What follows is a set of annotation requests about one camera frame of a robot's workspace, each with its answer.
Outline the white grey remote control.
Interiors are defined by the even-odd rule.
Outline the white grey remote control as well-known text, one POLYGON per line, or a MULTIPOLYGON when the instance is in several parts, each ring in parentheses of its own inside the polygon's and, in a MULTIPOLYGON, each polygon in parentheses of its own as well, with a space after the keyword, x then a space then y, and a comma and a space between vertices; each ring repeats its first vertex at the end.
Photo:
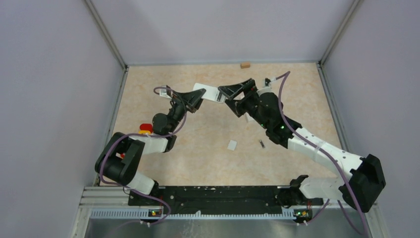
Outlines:
POLYGON ((205 89, 206 92, 202 96, 202 99, 208 100, 215 103, 224 103, 226 100, 226 97, 218 90, 217 87, 208 86, 200 83, 195 83, 193 90, 199 90, 199 89, 205 89))

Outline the small white battery lid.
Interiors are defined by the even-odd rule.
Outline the small white battery lid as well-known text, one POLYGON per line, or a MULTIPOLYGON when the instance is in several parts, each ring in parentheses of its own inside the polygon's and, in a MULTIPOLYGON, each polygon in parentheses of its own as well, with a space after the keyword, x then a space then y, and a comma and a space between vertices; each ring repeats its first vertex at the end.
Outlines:
POLYGON ((235 140, 230 140, 227 146, 228 150, 234 151, 237 147, 237 141, 235 140))

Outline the dark AAA battery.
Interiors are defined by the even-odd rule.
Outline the dark AAA battery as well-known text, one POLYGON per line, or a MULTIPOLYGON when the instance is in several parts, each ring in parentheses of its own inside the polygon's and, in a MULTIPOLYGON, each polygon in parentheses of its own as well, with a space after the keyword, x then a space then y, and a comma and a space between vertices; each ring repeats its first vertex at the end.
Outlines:
POLYGON ((265 148, 265 144, 263 143, 263 141, 261 139, 259 140, 259 143, 260 143, 262 148, 265 148))

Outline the slim white remote control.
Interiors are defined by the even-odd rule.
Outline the slim white remote control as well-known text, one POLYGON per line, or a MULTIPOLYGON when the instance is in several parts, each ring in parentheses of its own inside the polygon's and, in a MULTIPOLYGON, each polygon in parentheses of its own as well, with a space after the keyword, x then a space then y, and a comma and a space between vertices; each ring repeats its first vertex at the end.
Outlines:
POLYGON ((247 122, 253 122, 254 121, 254 119, 248 113, 245 113, 245 118, 246 118, 247 122))

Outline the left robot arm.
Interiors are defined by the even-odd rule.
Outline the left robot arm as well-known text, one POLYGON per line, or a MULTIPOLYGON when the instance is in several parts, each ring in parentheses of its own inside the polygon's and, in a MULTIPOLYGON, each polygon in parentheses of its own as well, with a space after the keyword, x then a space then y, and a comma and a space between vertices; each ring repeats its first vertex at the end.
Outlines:
POLYGON ((137 191, 144 203, 155 204, 159 197, 158 182, 138 171, 140 159, 144 155, 166 153, 173 148, 187 113, 195 113, 199 109, 205 93, 205 89, 186 93, 171 90, 171 108, 167 114, 154 115, 150 134, 116 132, 95 163, 100 179, 108 178, 107 184, 137 191))

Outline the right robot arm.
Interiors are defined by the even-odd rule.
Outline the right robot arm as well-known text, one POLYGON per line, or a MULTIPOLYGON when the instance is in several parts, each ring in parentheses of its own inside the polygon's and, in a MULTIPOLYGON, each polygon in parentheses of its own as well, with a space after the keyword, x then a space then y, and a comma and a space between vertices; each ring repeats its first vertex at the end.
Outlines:
POLYGON ((337 174, 333 179, 303 177, 290 191, 294 203, 324 198, 344 201, 363 213, 371 209, 386 186, 379 158, 372 154, 366 157, 352 154, 318 138, 284 115, 283 103, 270 87, 258 89, 251 78, 217 89, 236 116, 248 114, 265 129, 274 144, 300 152, 337 174))

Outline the small wooden block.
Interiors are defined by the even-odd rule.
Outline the small wooden block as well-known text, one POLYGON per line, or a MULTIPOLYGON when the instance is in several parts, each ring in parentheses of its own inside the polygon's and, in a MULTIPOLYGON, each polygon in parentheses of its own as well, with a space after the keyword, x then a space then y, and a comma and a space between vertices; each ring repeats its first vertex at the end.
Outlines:
POLYGON ((241 69, 246 69, 246 68, 250 68, 251 67, 251 63, 250 62, 242 62, 240 63, 240 68, 241 69))

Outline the red plastic toy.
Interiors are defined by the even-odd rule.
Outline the red plastic toy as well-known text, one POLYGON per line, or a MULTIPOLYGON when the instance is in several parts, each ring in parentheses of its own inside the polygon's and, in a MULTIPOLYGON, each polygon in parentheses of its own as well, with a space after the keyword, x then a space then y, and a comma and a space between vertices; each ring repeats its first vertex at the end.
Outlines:
POLYGON ((151 123, 143 123, 139 126, 139 130, 153 132, 153 125, 151 123))

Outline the yellow plastic toy tool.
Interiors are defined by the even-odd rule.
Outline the yellow plastic toy tool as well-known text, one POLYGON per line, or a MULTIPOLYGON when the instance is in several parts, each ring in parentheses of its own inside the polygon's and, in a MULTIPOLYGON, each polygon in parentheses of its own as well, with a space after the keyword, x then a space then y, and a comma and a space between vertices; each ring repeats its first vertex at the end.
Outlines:
POLYGON ((147 135, 152 134, 152 132, 150 132, 150 131, 148 131, 148 130, 140 130, 138 133, 139 133, 139 134, 147 134, 147 135))

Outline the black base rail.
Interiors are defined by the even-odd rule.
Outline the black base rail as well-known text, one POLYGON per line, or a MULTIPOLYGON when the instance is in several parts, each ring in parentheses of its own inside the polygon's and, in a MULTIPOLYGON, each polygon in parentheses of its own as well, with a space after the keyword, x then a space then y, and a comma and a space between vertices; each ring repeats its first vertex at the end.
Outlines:
POLYGON ((157 206, 172 215, 281 214, 293 206, 322 206, 321 198, 307 199, 296 188, 284 186, 160 186, 155 200, 129 194, 130 206, 157 206))

